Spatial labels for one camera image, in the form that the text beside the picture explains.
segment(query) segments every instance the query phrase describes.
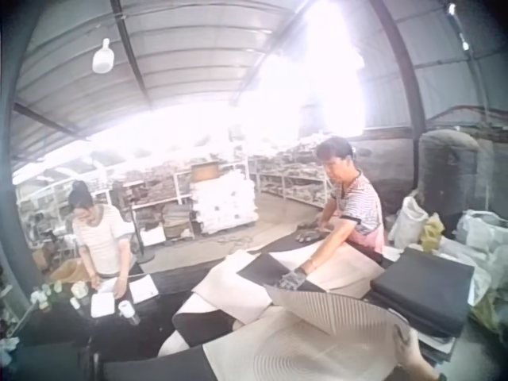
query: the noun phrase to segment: pink apron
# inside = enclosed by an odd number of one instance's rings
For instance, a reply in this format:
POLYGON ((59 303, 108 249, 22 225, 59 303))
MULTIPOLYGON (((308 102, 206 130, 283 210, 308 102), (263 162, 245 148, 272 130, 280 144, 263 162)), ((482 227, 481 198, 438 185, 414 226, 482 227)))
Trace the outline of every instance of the pink apron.
POLYGON ((370 232, 367 235, 360 234, 354 229, 349 235, 349 239, 362 246, 373 248, 374 251, 383 253, 384 246, 384 226, 383 226, 383 215, 381 214, 381 205, 378 203, 378 214, 380 225, 376 230, 370 232))

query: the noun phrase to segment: dark hair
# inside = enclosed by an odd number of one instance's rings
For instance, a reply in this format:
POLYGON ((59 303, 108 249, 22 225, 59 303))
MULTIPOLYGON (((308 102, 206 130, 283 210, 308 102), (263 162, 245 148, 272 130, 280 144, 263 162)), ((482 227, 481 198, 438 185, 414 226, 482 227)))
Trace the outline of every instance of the dark hair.
POLYGON ((90 209, 94 206, 94 198, 84 181, 78 180, 73 182, 68 202, 72 210, 75 208, 90 209))
POLYGON ((328 161, 334 157, 352 158, 353 150, 349 142, 343 137, 330 137, 316 148, 316 156, 321 161, 328 161))

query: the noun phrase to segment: curved roof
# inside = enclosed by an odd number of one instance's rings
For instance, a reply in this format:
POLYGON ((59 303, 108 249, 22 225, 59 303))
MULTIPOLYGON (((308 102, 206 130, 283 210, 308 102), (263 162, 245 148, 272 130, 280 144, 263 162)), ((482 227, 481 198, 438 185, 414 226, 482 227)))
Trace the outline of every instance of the curved roof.
POLYGON ((23 164, 20 158, 36 159, 151 108, 231 99, 277 32, 305 3, 51 2, 40 16, 17 81, 14 166, 23 164), (98 75, 91 61, 104 38, 111 41, 115 65, 98 75), (63 128, 35 121, 34 114, 63 128))
MULTIPOLYGON (((14 169, 150 107, 232 99, 312 2, 51 2, 40 17, 17 83, 14 169), (92 56, 105 37, 111 40, 115 66, 106 75, 96 75, 92 56)), ((370 0, 336 2, 365 61, 360 79, 367 127, 410 126, 400 71, 370 0)), ((443 0, 384 2, 413 61, 429 123, 506 125, 508 41, 483 6, 475 0, 459 1, 458 25, 447 15, 448 2, 443 0), (463 49, 459 27, 469 51, 463 49)), ((289 40, 285 49, 298 45, 289 40)))

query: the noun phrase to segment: person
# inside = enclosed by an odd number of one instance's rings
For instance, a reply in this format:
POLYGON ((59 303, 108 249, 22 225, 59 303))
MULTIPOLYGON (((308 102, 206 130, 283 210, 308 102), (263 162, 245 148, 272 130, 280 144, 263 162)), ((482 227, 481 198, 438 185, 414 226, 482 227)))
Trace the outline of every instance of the person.
POLYGON ((289 290, 298 289, 308 274, 324 264, 346 240, 377 252, 384 246, 381 201, 371 182, 353 162, 349 142, 342 137, 331 137, 317 147, 316 156, 336 184, 335 194, 327 202, 317 228, 326 229, 335 211, 339 221, 317 251, 280 280, 278 286, 289 290))
POLYGON ((130 250, 132 233, 127 232, 117 208, 94 203, 83 181, 73 183, 68 201, 74 212, 72 229, 91 286, 97 290, 104 279, 118 277, 114 296, 121 298, 127 291, 128 276, 143 273, 130 250))

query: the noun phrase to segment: floor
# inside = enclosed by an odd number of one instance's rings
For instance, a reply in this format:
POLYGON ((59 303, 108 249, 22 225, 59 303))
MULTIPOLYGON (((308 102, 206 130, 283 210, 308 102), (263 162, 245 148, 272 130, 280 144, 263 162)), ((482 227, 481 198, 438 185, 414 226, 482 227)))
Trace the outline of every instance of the floor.
MULTIPOLYGON (((155 272, 185 267, 223 258, 239 248, 263 246, 293 232, 298 223, 313 220, 319 212, 312 206, 283 201, 269 194, 259 194, 256 204, 260 219, 254 226, 169 247, 151 248, 155 252, 155 259, 143 264, 142 268, 146 272, 155 272)), ((506 358, 506 351, 493 334, 468 321, 457 342, 452 361, 438 368, 449 380, 501 380, 501 369, 506 358)), ((393 379, 407 379, 407 376, 396 375, 393 379)))
POLYGON ((298 223, 313 220, 319 209, 292 200, 282 200, 270 194, 258 194, 257 213, 260 219, 251 227, 216 233, 209 238, 181 242, 171 246, 148 248, 155 259, 141 265, 145 272, 156 272, 191 266, 224 258, 239 248, 264 246, 294 232, 298 223))

